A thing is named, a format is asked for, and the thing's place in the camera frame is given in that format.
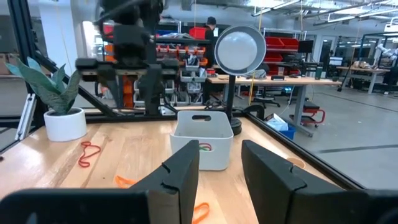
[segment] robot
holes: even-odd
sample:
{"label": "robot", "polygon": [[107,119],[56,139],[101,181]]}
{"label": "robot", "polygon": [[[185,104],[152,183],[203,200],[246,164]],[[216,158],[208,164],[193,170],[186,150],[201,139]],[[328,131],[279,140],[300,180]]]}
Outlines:
{"label": "robot", "polygon": [[377,45],[376,49],[380,50],[381,55],[388,57],[389,60],[393,61],[393,60],[397,59],[398,49],[395,49],[394,52],[392,52],[391,49],[385,48],[382,44]]}
{"label": "robot", "polygon": [[[166,107],[176,112],[165,99],[162,80],[174,78],[178,71],[177,60],[156,60],[154,32],[163,11],[162,0],[99,0],[103,9],[101,17],[94,23],[105,41],[113,43],[113,62],[99,62],[93,58],[78,58],[76,68],[83,74],[95,71],[98,82],[108,87],[118,108],[123,107],[116,81],[119,73],[136,74],[145,71],[140,78],[140,94],[144,97],[147,115],[159,115],[160,99]],[[112,34],[105,34],[103,24],[113,20],[116,25]],[[174,71],[172,75],[162,74],[165,69]]]}

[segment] wooden table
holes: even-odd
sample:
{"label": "wooden table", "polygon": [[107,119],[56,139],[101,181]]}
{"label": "wooden table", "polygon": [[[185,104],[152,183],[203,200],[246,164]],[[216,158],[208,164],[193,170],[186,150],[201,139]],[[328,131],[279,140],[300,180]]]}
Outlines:
{"label": "wooden table", "polygon": [[[218,75],[218,77],[214,78],[207,78],[212,84],[223,84],[224,85],[224,100],[226,101],[228,96],[228,77],[229,75]],[[247,79],[244,77],[236,78],[235,84],[240,85],[251,85],[252,80]],[[277,85],[277,86],[294,86],[294,88],[298,88],[298,95],[297,95],[297,102],[294,112],[294,120],[291,123],[294,125],[299,131],[303,131],[304,133],[308,134],[308,136],[312,137],[313,133],[308,130],[307,128],[303,127],[301,123],[302,114],[303,114],[303,107],[305,101],[305,93],[307,89],[307,85],[341,85],[341,82],[333,82],[327,79],[320,79],[316,80],[311,77],[302,77],[302,78],[289,78],[285,77],[284,81],[274,81],[271,80],[270,77],[263,80],[254,80],[254,85]]]}
{"label": "wooden table", "polygon": [[[388,69],[366,69],[366,68],[353,68],[353,67],[351,67],[349,69],[349,73],[347,74],[348,67],[337,67],[337,69],[345,70],[345,74],[344,75],[347,75],[347,78],[350,78],[350,77],[351,78],[364,78],[363,75],[354,75],[354,74],[352,74],[352,71],[354,71],[354,72],[366,72],[366,73],[372,74],[372,77],[370,78],[370,82],[371,83],[369,85],[368,94],[371,94],[373,92],[373,87],[374,87],[374,84],[376,82],[376,77],[378,75],[382,74],[382,73],[390,72],[390,70],[388,70]],[[348,83],[348,79],[347,78],[345,79],[345,81],[344,81],[344,83],[342,84],[341,87],[345,87],[347,85],[347,83]]]}
{"label": "wooden table", "polygon": [[[199,172],[196,204],[210,204],[210,214],[200,224],[258,223],[244,180],[242,140],[251,139],[284,158],[297,157],[246,118],[241,121],[243,131],[233,140],[229,167],[224,171]],[[32,187],[116,188],[115,175],[140,180],[171,155],[169,134],[176,124],[90,124],[85,137],[70,142],[50,142],[45,128],[40,128],[3,154],[0,198]],[[98,156],[88,159],[88,168],[77,164],[82,141],[102,147]],[[309,164],[305,170],[331,182]]]}

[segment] orange rubber band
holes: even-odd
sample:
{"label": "orange rubber band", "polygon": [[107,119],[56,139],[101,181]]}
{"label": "orange rubber band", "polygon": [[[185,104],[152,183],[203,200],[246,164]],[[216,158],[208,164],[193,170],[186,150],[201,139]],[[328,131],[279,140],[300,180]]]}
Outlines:
{"label": "orange rubber band", "polygon": [[[132,185],[137,183],[135,180],[126,179],[126,178],[123,178],[123,177],[121,177],[119,175],[116,175],[114,177],[114,181],[122,189],[128,189],[129,187],[131,187]],[[202,215],[200,215],[198,218],[192,220],[192,224],[200,223],[201,221],[203,221],[209,215],[209,213],[210,213],[210,205],[209,205],[209,203],[203,202],[203,203],[199,204],[198,206],[195,206],[195,208],[193,208],[193,213],[199,212],[201,210],[204,210],[205,212]]]}
{"label": "orange rubber band", "polygon": [[198,224],[201,221],[203,221],[210,213],[210,205],[207,202],[203,202],[200,205],[196,206],[195,208],[193,208],[193,213],[195,214],[195,212],[198,212],[200,210],[204,209],[204,214],[202,214],[201,216],[199,216],[198,218],[192,220],[192,224]]}
{"label": "orange rubber band", "polygon": [[114,181],[120,188],[123,188],[123,189],[128,189],[129,187],[131,187],[132,185],[137,183],[135,180],[125,179],[119,175],[114,177]]}

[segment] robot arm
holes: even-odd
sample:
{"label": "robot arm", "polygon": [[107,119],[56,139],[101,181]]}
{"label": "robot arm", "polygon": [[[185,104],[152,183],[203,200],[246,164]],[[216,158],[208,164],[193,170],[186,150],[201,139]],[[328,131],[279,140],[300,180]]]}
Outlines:
{"label": "robot arm", "polygon": [[395,51],[392,53],[391,49],[387,49],[385,47],[383,47],[382,44],[379,44],[377,47],[377,49],[379,49],[381,51],[381,55],[382,56],[386,56],[388,57],[390,60],[395,60],[397,59],[398,56],[398,49],[395,49]]}

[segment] workbench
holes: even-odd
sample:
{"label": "workbench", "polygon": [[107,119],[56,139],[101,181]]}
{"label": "workbench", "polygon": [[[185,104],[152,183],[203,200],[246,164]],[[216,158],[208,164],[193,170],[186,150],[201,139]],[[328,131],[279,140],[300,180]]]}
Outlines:
{"label": "workbench", "polygon": [[[210,214],[200,224],[258,223],[244,180],[242,140],[250,139],[283,158],[299,158],[250,120],[240,120],[243,131],[234,137],[229,167],[224,171],[199,171],[195,204],[210,204]],[[117,188],[115,175],[140,180],[171,156],[169,135],[176,124],[176,121],[89,124],[85,137],[70,142],[50,142],[42,127],[3,154],[0,199],[32,187]],[[87,159],[91,163],[88,168],[78,165],[83,141],[102,148],[100,154]],[[306,164],[305,170],[333,183],[310,164]]]}
{"label": "workbench", "polygon": [[[351,67],[337,67],[337,69],[345,70],[345,73],[343,76],[347,75],[347,78],[345,79],[344,83],[342,84],[342,88],[345,87],[348,84],[348,78],[362,78],[362,79],[367,79],[370,81],[369,89],[368,89],[368,94],[371,94],[373,92],[373,87],[376,82],[376,77],[378,75],[381,75],[386,72],[390,72],[388,69],[367,69],[367,68],[353,68]],[[352,74],[352,72],[366,72],[371,74],[371,78],[366,78],[364,75],[355,75]]]}
{"label": "workbench", "polygon": [[[214,78],[207,78],[207,81],[212,83],[212,84],[223,84],[224,85],[224,98],[226,97],[226,93],[228,92],[228,75],[218,75],[218,77]],[[252,79],[247,79],[244,77],[236,77],[235,84],[238,85],[251,85]],[[307,85],[340,85],[341,82],[333,82],[331,80],[327,79],[320,79],[316,80],[311,77],[301,77],[301,78],[289,78],[285,77],[285,80],[283,81],[277,81],[277,80],[271,80],[270,77],[267,77],[267,79],[255,79],[253,85],[257,86],[267,86],[267,85],[273,85],[273,86],[294,86],[294,88],[298,88],[298,95],[297,95],[297,102],[296,102],[296,107],[295,107],[295,112],[294,112],[294,120],[291,123],[293,126],[295,126],[299,131],[303,131],[304,133],[307,133],[310,137],[312,137],[313,133],[308,130],[307,128],[303,127],[301,125],[301,118],[303,115],[303,107],[304,107],[304,101],[305,101],[305,94],[307,91]]]}

